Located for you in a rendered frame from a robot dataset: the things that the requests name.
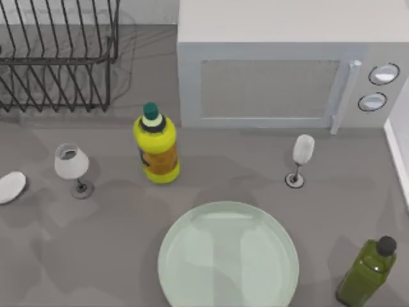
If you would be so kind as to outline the microwave door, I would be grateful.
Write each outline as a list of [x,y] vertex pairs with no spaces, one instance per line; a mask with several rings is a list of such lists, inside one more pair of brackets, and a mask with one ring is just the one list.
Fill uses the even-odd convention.
[[180,42],[181,123],[200,128],[326,129],[361,43]]

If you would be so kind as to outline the pale green plate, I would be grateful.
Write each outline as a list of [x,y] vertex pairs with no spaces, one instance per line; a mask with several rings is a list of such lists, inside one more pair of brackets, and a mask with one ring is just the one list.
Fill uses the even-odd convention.
[[289,307],[300,264],[274,217],[245,203],[216,201],[172,224],[157,272],[171,307]]

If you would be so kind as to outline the pale microwave oven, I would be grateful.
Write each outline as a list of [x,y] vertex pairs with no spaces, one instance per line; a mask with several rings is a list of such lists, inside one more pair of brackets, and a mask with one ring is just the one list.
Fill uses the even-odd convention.
[[[367,52],[339,130],[380,129],[409,79],[409,0],[180,0],[180,42],[361,43]],[[387,63],[400,75],[371,84],[370,71]],[[359,99],[376,92],[387,103],[361,111]]]

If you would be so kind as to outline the white rounded object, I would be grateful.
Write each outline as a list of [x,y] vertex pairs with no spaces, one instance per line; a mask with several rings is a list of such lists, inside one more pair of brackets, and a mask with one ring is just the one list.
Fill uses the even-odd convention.
[[0,205],[17,198],[27,183],[26,176],[20,171],[12,171],[0,178]]

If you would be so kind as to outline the microwave knob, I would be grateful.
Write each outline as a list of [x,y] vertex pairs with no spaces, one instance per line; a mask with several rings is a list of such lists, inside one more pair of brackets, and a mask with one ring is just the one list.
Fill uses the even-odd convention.
[[400,68],[394,63],[387,63],[381,66],[374,67],[368,79],[371,84],[383,86],[393,82],[400,75]]
[[363,96],[358,101],[358,107],[363,112],[375,112],[387,103],[387,97],[380,92]]

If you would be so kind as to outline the yellow bottle with green cap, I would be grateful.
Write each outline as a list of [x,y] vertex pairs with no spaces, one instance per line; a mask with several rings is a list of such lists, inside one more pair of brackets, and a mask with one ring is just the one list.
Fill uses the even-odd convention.
[[143,105],[132,132],[146,177],[156,184],[168,184],[180,174],[177,132],[172,120],[153,102]]

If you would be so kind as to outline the dark green bottle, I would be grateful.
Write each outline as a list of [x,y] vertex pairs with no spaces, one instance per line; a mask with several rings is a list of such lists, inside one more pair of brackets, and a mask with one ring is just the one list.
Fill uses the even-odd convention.
[[396,262],[397,242],[384,235],[369,239],[336,289],[336,299],[346,307],[364,307],[386,282]]

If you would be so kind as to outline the wide white wine glass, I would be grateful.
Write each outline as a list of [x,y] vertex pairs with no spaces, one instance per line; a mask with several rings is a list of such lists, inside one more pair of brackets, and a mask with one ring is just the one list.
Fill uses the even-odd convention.
[[54,154],[54,170],[63,180],[74,181],[71,194],[78,200],[89,198],[93,193],[93,184],[83,176],[89,169],[88,156],[75,144],[63,143]]

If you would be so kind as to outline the slim white wine glass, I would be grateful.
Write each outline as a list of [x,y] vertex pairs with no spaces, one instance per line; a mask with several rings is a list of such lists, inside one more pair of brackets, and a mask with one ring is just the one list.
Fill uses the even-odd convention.
[[297,137],[293,147],[292,158],[295,163],[295,170],[285,176],[285,183],[292,189],[300,189],[305,184],[305,179],[300,173],[302,166],[306,165],[314,153],[315,140],[308,134],[301,134]]

